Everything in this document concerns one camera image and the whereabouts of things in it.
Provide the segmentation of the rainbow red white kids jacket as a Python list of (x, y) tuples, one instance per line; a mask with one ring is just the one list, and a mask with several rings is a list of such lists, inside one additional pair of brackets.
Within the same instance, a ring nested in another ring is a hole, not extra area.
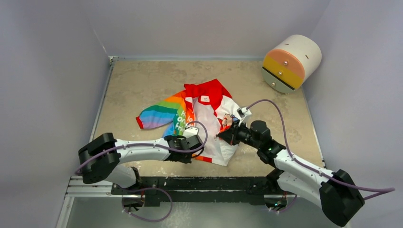
[(154, 129), (167, 125), (163, 135), (184, 135), (189, 122), (205, 127), (200, 132), (207, 143), (197, 160), (227, 166), (237, 150), (216, 135), (229, 129), (233, 122), (244, 121), (229, 91), (218, 79), (201, 84), (185, 84), (184, 90), (144, 109), (136, 117), (141, 129)]

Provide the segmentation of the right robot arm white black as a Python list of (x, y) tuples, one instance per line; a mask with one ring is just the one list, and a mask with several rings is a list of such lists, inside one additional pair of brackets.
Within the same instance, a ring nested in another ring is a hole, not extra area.
[(271, 137), (264, 121), (253, 121), (250, 127), (237, 121), (217, 134), (229, 145), (244, 143), (257, 149), (261, 161), (274, 168), (266, 178), (272, 193), (292, 192), (322, 209), (334, 224), (343, 227), (365, 204), (350, 175), (315, 166), (296, 155)]

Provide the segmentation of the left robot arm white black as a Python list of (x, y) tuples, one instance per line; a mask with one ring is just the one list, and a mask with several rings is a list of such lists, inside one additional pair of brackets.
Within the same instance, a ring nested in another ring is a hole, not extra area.
[(190, 163), (192, 155), (202, 151), (205, 143), (196, 133), (150, 141), (125, 141), (104, 133), (78, 151), (80, 166), (75, 174), (82, 176), (85, 184), (108, 181), (129, 194), (137, 194), (142, 187), (138, 169), (125, 167), (125, 163), (148, 160)]

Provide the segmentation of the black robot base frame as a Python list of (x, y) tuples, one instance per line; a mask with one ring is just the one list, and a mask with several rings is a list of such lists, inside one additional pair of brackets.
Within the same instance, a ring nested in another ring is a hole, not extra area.
[(163, 177), (143, 176), (140, 185), (124, 189), (117, 184), (112, 195), (123, 197), (125, 207), (158, 207), (162, 202), (248, 203), (282, 209), (287, 194), (268, 177)]

